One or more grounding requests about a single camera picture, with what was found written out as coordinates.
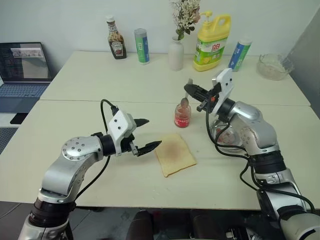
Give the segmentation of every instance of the green cylindrical container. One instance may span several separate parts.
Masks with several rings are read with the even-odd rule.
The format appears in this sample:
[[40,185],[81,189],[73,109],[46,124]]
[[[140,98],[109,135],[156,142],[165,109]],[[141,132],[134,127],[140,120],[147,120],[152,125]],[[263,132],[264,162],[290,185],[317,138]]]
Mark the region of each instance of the green cylindrical container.
[[134,30],[134,38],[136,45],[136,52],[138,54],[138,60],[141,64],[145,65],[149,63],[149,48],[147,31],[143,28]]

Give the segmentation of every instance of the yellow detergent bottle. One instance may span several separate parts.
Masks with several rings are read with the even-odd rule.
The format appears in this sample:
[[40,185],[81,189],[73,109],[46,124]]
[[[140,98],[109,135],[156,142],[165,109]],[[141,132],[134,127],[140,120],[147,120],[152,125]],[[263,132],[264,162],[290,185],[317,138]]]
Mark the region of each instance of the yellow detergent bottle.
[[202,72],[219,64],[229,36],[231,16],[219,15],[213,21],[209,21],[212,11],[206,11],[200,15],[205,15],[206,21],[198,32],[193,67]]

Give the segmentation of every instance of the laptop screen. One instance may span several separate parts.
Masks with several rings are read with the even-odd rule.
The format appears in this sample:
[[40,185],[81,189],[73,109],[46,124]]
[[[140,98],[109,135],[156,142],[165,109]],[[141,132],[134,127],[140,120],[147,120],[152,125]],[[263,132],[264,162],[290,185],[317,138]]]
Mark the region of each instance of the laptop screen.
[[0,43],[0,76],[4,83],[51,82],[41,43]]

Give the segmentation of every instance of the ketchup bottle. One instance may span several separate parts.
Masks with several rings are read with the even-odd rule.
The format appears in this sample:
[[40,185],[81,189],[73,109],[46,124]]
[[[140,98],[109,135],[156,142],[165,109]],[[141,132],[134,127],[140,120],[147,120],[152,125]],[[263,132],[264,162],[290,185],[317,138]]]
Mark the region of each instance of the ketchup bottle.
[[108,23],[109,28],[108,42],[114,58],[125,59],[127,57],[125,41],[122,35],[118,32],[114,16],[106,16],[106,22]]

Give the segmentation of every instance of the blue cylindrical container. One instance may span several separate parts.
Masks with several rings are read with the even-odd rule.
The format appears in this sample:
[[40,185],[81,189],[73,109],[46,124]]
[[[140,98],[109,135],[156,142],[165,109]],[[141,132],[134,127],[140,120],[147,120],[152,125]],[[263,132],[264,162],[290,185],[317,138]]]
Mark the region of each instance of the blue cylindrical container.
[[241,39],[236,44],[235,50],[229,62],[229,68],[232,68],[233,72],[237,72],[245,59],[245,56],[251,46],[252,41],[248,38]]

